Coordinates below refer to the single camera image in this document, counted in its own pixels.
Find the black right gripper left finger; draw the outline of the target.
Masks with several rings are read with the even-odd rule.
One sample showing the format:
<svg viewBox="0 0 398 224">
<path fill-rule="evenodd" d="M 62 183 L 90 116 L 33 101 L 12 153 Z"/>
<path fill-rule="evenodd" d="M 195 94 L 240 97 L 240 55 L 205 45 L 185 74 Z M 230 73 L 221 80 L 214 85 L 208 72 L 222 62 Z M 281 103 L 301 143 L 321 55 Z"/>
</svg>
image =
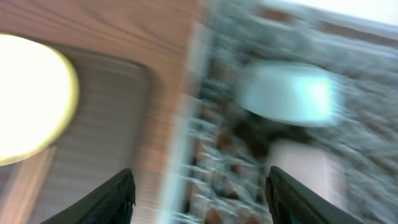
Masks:
<svg viewBox="0 0 398 224">
<path fill-rule="evenodd" d="M 134 176 L 125 168 L 42 224 L 130 224 L 135 204 Z"/>
</svg>

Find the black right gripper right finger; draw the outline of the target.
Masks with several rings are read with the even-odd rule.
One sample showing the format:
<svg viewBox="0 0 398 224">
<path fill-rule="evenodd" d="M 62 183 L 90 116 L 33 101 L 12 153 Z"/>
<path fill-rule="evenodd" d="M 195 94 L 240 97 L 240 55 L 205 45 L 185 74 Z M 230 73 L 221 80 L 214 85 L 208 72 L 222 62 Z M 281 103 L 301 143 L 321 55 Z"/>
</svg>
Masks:
<svg viewBox="0 0 398 224">
<path fill-rule="evenodd" d="M 270 169 L 265 195 L 275 224 L 363 224 L 277 166 Z"/>
</svg>

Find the cream white cup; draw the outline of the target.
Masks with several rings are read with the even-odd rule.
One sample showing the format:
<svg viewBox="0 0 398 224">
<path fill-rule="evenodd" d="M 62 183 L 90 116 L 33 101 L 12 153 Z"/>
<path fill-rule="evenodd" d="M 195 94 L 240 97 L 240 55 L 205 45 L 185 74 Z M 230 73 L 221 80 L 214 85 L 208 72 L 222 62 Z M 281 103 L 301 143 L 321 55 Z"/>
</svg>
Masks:
<svg viewBox="0 0 398 224">
<path fill-rule="evenodd" d="M 277 166 L 334 206 L 346 210 L 345 175 L 340 163 L 318 147 L 287 139 L 273 142 L 265 174 Z"/>
</svg>

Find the light blue bowl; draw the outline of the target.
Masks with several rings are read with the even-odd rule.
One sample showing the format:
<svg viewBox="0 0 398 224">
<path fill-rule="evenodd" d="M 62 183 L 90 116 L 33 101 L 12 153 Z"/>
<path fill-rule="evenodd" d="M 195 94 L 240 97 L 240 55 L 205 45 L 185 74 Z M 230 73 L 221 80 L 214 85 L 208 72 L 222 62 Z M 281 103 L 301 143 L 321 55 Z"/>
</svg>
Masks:
<svg viewBox="0 0 398 224">
<path fill-rule="evenodd" d="M 342 109 L 338 75 L 315 65 L 255 61 L 245 66 L 235 101 L 262 118 L 304 127 L 339 120 Z"/>
</svg>

